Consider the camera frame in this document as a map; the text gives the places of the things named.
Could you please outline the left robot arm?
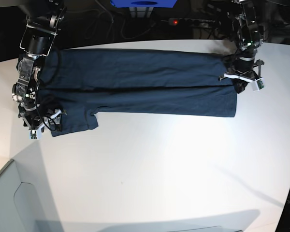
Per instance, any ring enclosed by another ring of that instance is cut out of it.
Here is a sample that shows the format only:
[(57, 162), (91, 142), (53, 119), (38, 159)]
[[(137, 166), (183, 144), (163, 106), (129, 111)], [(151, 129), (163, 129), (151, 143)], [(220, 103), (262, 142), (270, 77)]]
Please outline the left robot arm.
[(260, 91), (264, 88), (261, 76), (264, 61), (256, 59), (256, 54), (263, 43), (263, 35), (257, 23), (254, 3), (251, 0), (232, 0), (227, 15), (232, 22), (236, 51), (223, 58), (227, 71), (219, 77), (219, 81), (230, 79), (238, 94), (248, 84), (254, 91)]

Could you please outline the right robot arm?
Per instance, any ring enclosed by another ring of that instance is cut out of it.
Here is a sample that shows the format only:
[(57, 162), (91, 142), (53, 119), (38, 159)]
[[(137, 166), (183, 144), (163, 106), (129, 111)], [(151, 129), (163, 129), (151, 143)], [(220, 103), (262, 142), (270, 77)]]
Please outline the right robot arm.
[(18, 116), (37, 138), (45, 128), (60, 128), (61, 110), (40, 101), (38, 91), (45, 58), (51, 52), (67, 8), (62, 0), (28, 0), (18, 8), (26, 15), (27, 24), (19, 46), (24, 55), (17, 65), (19, 78), (12, 87), (12, 99), (18, 103)]

